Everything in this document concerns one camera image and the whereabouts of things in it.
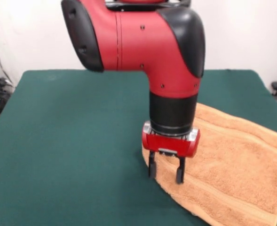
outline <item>orange towel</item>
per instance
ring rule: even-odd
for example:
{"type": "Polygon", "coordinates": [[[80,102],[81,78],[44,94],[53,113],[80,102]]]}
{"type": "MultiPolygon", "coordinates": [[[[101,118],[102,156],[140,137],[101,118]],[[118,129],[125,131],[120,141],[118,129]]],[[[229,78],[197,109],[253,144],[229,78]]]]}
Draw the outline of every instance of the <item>orange towel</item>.
{"type": "Polygon", "coordinates": [[[179,160],[156,154],[160,186],[213,226],[276,226],[277,133],[202,104],[194,126],[201,139],[184,184],[175,182],[179,160]]]}

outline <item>cable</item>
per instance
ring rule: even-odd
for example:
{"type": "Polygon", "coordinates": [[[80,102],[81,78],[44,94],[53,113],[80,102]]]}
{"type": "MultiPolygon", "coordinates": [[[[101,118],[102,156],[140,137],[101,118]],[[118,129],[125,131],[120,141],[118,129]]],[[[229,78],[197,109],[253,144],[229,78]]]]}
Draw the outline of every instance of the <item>cable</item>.
{"type": "Polygon", "coordinates": [[[11,84],[13,84],[12,80],[10,79],[10,77],[8,76],[8,74],[5,72],[5,70],[3,69],[2,67],[2,64],[1,64],[1,60],[0,60],[0,68],[1,70],[3,71],[3,73],[5,74],[5,76],[7,77],[7,79],[10,81],[11,84]]]}

